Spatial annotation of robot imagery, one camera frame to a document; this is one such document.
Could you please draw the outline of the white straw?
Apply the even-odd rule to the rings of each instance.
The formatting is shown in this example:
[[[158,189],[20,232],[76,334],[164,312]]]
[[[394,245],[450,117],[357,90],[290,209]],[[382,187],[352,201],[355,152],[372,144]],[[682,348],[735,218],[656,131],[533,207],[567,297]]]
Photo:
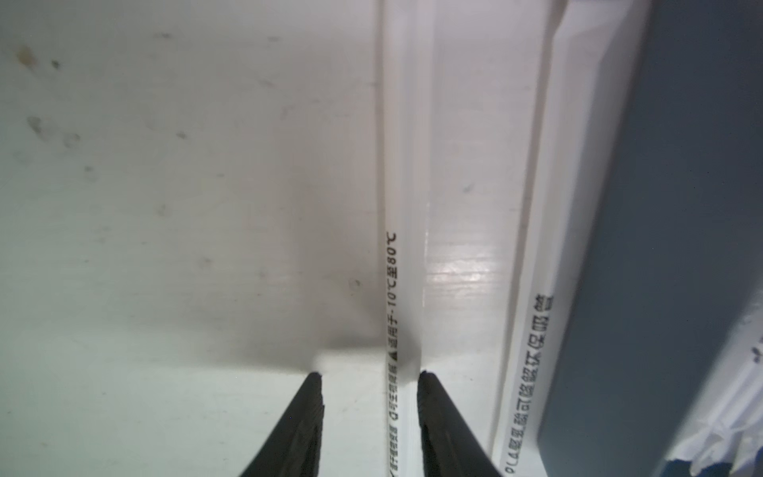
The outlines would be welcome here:
[[[552,27],[534,126],[525,254],[492,452],[546,472],[538,435],[637,63],[650,3],[570,1]]]
[[[381,4],[385,443],[391,476],[423,473],[416,389],[432,148],[434,8],[432,1]]]
[[[666,455],[684,476],[762,474],[762,292],[753,294]]]

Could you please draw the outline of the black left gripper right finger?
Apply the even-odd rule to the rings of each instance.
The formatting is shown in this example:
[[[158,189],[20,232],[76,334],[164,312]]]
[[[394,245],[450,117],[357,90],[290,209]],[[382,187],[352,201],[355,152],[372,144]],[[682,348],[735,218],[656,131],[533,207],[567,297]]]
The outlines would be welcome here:
[[[418,422],[425,477],[499,477],[435,373],[417,385]]]

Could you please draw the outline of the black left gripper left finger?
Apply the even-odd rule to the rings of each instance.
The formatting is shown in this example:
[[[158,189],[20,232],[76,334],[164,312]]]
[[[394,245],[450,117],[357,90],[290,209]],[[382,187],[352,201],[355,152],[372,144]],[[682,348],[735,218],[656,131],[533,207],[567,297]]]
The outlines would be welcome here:
[[[319,473],[325,405],[322,376],[313,372],[241,477],[315,477]]]

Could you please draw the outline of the blue storage tray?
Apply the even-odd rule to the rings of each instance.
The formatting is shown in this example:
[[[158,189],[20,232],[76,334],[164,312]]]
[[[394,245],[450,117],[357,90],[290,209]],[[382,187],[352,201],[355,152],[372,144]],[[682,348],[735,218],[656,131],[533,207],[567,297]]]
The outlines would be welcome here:
[[[550,476],[655,476],[762,278],[762,5],[657,1],[544,410]]]

